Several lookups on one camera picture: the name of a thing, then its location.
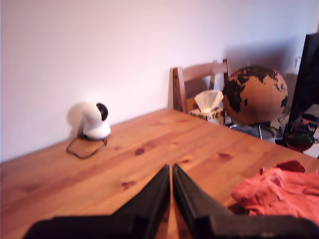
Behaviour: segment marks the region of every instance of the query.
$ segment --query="pink towel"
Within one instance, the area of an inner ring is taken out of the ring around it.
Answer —
[[[305,171],[298,161],[262,168],[238,184],[232,197],[249,215],[292,215],[319,225],[319,171]]]

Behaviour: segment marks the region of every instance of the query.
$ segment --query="chair backrest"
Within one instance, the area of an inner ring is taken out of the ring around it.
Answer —
[[[173,102],[174,108],[181,112],[188,111],[197,107],[194,97],[186,98],[185,82],[210,76],[211,80],[215,79],[216,74],[224,73],[224,82],[228,81],[230,72],[229,62],[227,59],[223,63],[207,63],[186,68],[177,67],[173,69]]]

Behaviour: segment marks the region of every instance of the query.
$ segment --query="white security camera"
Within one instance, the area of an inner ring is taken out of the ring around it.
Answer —
[[[108,109],[102,103],[87,103],[83,109],[83,134],[92,140],[107,138],[111,128],[105,119],[108,116]]]

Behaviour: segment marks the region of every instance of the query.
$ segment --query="globe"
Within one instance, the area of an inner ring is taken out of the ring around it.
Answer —
[[[287,85],[278,71],[248,66],[229,77],[223,89],[226,112],[239,123],[251,125],[274,120],[288,101]]]

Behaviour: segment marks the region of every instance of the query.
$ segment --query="wooden table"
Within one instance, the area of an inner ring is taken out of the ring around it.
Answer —
[[[111,214],[166,163],[179,163],[225,206],[235,203],[234,186],[261,167],[297,159],[308,172],[319,169],[317,159],[170,109],[113,126],[89,159],[68,154],[68,143],[1,164],[1,238],[21,238],[53,216]],[[74,149],[94,147],[79,141]],[[173,199],[157,238],[189,238]]]

